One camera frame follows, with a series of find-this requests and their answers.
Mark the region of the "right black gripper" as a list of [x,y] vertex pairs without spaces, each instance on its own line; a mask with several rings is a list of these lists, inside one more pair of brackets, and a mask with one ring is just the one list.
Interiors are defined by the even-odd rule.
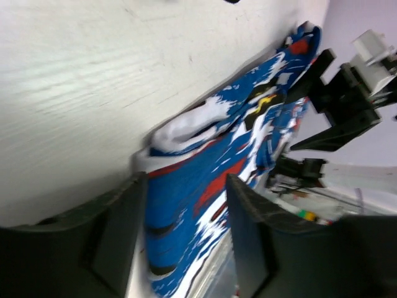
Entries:
[[330,124],[338,125],[292,145],[291,151],[334,152],[381,122],[369,101],[367,88],[350,63],[343,63],[330,82],[323,81],[321,76],[335,57],[330,48],[323,50],[288,90],[285,103],[293,103],[310,93],[317,113],[324,114]]

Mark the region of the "blue white patterned trousers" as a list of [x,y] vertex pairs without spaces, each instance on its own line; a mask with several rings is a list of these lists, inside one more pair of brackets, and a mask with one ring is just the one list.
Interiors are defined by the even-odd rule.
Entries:
[[311,66],[319,26],[305,22],[265,62],[155,130],[136,154],[148,174],[144,238],[157,297],[187,297],[229,230],[226,177],[255,188],[298,130],[304,96],[287,92]]

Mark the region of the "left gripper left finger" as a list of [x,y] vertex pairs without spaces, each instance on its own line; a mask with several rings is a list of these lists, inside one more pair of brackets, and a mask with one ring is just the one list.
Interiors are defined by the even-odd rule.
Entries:
[[1,229],[2,297],[124,297],[147,175],[34,225]]

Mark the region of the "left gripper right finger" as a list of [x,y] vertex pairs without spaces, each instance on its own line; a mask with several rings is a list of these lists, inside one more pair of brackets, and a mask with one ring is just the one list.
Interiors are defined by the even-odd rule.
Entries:
[[396,217],[307,221],[237,176],[226,198],[241,297],[395,297]]

